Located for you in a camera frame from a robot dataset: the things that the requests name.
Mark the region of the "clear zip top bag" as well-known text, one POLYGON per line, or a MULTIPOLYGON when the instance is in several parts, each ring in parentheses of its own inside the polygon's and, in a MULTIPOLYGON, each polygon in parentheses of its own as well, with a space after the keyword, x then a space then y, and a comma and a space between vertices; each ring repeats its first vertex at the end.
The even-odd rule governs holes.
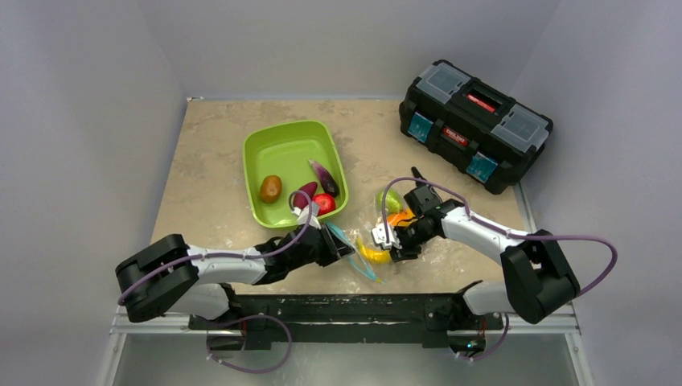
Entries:
POLYGON ((392 230, 407 228, 417 221, 417 216, 408 207, 406 200, 393 188, 389 188, 387 193, 378 192, 375 204, 380 218, 372 229, 366 224, 369 231, 368 240, 365 240, 359 231, 346 231, 332 222, 327 222, 327 226, 333 236, 338 236, 344 244, 350 246, 351 255, 347 260, 351 267, 368 280, 384 285, 387 282, 377 274, 375 267, 392 264, 393 260, 384 244, 387 234, 383 214, 387 215, 386 221, 392 230))

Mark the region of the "purple fake eggplant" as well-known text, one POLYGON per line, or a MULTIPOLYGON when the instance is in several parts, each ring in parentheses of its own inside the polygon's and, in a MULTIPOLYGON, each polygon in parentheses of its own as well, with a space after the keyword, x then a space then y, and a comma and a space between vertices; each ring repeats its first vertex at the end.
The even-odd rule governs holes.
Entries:
POLYGON ((324 167, 322 166, 319 162, 315 161, 314 159, 308 159, 308 163, 318 178, 320 187, 323 189, 323 191, 330 195, 331 197, 338 197, 340 193, 339 185, 335 181, 335 179, 332 177, 331 173, 324 167))

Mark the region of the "yellow fake banana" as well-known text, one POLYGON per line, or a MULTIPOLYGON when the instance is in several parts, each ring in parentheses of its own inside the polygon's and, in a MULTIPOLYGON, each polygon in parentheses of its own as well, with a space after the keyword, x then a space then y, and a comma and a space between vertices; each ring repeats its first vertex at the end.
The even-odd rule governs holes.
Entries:
POLYGON ((355 239, 355 246, 358 254, 367 262, 377 265, 387 265, 392 262, 390 252, 388 250, 379 250, 369 248, 361 237, 355 239))

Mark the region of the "magenta fake sweet potato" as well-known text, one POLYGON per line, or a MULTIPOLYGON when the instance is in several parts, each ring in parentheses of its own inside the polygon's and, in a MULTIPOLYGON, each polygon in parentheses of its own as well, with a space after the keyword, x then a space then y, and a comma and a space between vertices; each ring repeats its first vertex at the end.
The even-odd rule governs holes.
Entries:
POLYGON ((318 189, 317 182, 309 182, 299 187, 294 192, 293 205, 296 208, 300 209, 305 208, 309 204, 309 202, 313 200, 313 197, 317 189, 318 189))

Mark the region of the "brown fake kiwi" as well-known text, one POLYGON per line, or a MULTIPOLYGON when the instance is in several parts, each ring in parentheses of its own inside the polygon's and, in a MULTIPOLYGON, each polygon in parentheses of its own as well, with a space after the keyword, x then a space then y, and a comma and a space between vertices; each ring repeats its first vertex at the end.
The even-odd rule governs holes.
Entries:
POLYGON ((280 198, 281 192, 281 178, 277 175, 268 175, 261 182, 259 198, 263 203, 275 203, 280 198))

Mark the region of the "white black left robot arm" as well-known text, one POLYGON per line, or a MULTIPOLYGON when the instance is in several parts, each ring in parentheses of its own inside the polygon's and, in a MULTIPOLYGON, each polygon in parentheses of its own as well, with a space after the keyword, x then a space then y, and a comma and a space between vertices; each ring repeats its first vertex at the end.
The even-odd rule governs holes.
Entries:
POLYGON ((305 265, 326 267, 349 257, 354 246, 329 224, 298 226, 285 236, 243 250, 200 248, 170 234, 115 268, 118 304, 131 322, 147 322, 168 311, 196 314, 221 329, 237 324, 240 307, 227 285, 269 285, 305 265))

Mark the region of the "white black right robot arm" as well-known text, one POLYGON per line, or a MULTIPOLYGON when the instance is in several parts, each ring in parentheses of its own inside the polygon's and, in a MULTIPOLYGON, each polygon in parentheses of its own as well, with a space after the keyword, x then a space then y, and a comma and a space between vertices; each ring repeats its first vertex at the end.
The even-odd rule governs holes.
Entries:
POLYGON ((513 313, 537 324, 571 302, 581 286, 559 244, 546 231, 513 237, 512 231, 481 220, 456 199, 442 200, 434 189, 420 186, 405 195, 416 216, 391 232, 393 261, 414 260, 435 237, 464 244, 498 264, 502 281, 481 281, 461 289, 451 306, 453 320, 473 326, 484 314, 513 313))

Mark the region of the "red fake apple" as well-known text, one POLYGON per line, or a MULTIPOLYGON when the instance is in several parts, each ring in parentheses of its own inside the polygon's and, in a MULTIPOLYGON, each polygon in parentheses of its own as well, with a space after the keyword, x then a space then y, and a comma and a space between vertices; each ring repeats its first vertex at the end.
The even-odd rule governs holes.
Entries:
POLYGON ((324 216, 336 210, 335 198, 327 193, 314 195, 313 202, 318 207, 318 216, 324 216))

